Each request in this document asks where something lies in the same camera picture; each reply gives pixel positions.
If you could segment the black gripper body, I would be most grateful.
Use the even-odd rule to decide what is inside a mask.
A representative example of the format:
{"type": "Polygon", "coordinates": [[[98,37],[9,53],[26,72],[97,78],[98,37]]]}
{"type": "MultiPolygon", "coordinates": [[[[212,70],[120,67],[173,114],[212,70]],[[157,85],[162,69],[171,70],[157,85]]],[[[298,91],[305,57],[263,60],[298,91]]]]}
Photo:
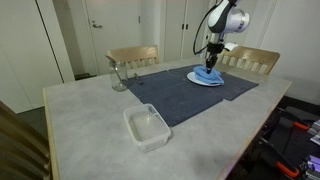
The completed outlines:
{"type": "Polygon", "coordinates": [[[209,57],[206,59],[207,66],[214,66],[217,62],[218,55],[223,51],[224,45],[222,43],[208,43],[207,52],[209,57]]]}

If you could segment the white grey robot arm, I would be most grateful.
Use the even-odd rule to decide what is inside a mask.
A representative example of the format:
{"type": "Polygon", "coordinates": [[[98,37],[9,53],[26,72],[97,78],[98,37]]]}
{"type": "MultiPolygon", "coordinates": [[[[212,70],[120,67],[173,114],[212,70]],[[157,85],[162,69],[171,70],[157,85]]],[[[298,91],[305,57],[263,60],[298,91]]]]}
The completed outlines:
{"type": "Polygon", "coordinates": [[[213,41],[208,42],[206,59],[206,73],[209,74],[217,62],[217,55],[225,47],[224,37],[227,33],[241,33],[249,25],[250,15],[237,7],[240,0],[222,0],[209,13],[208,29],[215,35],[213,41]]]}

